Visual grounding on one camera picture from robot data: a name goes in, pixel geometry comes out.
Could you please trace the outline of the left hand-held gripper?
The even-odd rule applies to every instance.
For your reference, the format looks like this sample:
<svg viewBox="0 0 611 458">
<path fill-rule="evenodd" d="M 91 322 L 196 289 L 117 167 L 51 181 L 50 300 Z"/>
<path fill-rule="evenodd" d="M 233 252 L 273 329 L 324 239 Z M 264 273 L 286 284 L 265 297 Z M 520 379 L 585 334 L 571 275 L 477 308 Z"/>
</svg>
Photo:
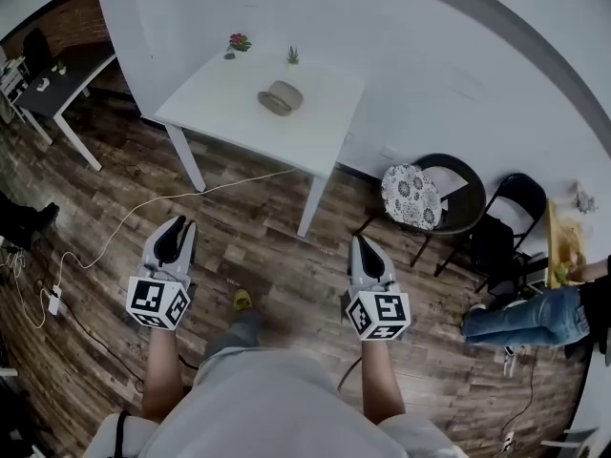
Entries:
<svg viewBox="0 0 611 458">
<path fill-rule="evenodd" d="M 141 325 L 174 331 L 190 305 L 188 275 L 197 224 L 185 216 L 165 221 L 145 241 L 137 274 L 129 279 L 127 312 Z"/>
</svg>

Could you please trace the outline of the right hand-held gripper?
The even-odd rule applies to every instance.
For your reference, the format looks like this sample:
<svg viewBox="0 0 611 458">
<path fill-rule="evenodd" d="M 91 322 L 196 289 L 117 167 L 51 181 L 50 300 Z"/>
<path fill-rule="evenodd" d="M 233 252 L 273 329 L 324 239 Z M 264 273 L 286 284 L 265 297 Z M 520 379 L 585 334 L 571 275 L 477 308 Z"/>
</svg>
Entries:
<svg viewBox="0 0 611 458">
<path fill-rule="evenodd" d="M 350 243 L 348 275 L 352 285 L 377 281 L 387 286 L 348 289 L 344 309 L 360 341 L 392 341 L 411 325 L 410 298 L 399 292 L 393 263 L 372 239 L 357 235 Z"/>
</svg>

